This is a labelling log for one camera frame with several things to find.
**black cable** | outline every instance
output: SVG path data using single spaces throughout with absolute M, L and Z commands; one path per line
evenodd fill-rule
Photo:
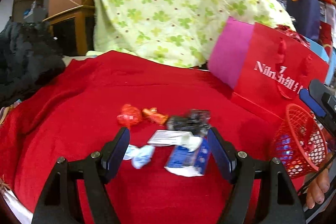
M 328 160 L 328 162 L 320 169 L 317 171 L 316 174 L 314 174 L 308 181 L 305 182 L 304 185 L 302 185 L 302 187 L 298 190 L 297 194 L 300 195 L 301 193 L 303 193 L 309 186 L 309 184 L 319 175 L 323 172 L 323 170 L 325 170 L 327 168 L 327 166 L 329 164 L 331 164 L 333 162 L 333 160 L 336 157 L 336 153 L 333 154 L 333 156 L 331 157 L 330 160 Z

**red paper bag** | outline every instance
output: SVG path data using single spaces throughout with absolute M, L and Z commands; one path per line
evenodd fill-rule
M 324 82 L 328 64 L 277 30 L 230 18 L 209 58 L 208 68 L 233 89 L 233 102 L 265 120 L 279 123 L 289 103 L 307 109 L 298 93 L 312 79 Z

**candy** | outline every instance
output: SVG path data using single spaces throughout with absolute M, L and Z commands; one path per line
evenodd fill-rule
M 118 123 L 126 126 L 128 129 L 142 121 L 142 115 L 139 109 L 130 104 L 125 104 L 121 108 L 121 113 L 117 116 Z
M 158 113 L 156 107 L 152 107 L 150 109 L 144 108 L 142 110 L 142 115 L 161 126 L 168 120 L 168 116 Z

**red blanket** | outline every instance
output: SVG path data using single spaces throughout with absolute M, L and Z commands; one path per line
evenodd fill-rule
M 266 159 L 276 128 L 236 106 L 230 89 L 211 73 L 174 68 L 119 52 L 72 61 L 63 74 L 21 103 L 0 128 L 0 175 L 19 200 L 34 211 L 39 194 L 60 156 L 78 160 L 100 150 L 119 129 L 125 103 L 157 107 L 168 115 L 209 109 L 210 123 L 237 150 Z M 141 147 L 162 126 L 144 121 L 132 127 L 130 143 Z M 158 147 L 152 161 L 136 170 L 123 161 L 106 188 L 122 224 L 214 224 L 231 186 L 210 158 L 206 174 L 185 178 L 166 171 L 172 147 Z M 92 217 L 79 183 L 87 224 Z M 253 190 L 255 208 L 258 185 Z

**clover pattern fabric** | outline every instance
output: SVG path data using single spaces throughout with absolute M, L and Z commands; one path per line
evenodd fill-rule
M 229 16 L 294 29 L 276 0 L 95 0 L 95 5 L 94 54 L 115 50 L 176 67 L 205 63 Z

